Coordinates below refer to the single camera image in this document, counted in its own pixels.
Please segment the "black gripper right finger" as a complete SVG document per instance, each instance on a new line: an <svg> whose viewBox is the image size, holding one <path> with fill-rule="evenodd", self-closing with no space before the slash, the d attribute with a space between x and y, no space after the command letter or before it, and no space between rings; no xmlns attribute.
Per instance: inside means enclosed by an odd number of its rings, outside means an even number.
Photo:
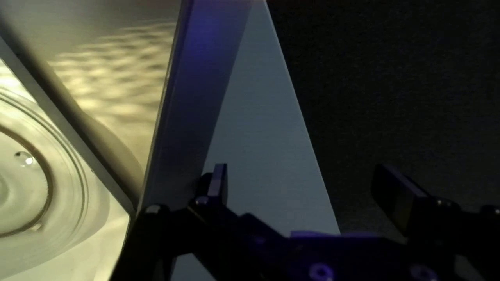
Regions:
<svg viewBox="0 0 500 281"><path fill-rule="evenodd" d="M451 199L434 196L390 165L373 168L370 193L379 208L406 237L439 237L443 223L459 210Z"/></svg>

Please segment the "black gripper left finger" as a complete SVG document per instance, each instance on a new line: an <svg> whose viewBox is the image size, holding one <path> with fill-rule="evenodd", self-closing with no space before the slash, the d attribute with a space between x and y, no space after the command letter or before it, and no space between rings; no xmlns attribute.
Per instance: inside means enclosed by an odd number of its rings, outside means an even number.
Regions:
<svg viewBox="0 0 500 281"><path fill-rule="evenodd" d="M212 171L198 179L192 207L198 212L220 210L226 207L228 165L215 163Z"/></svg>

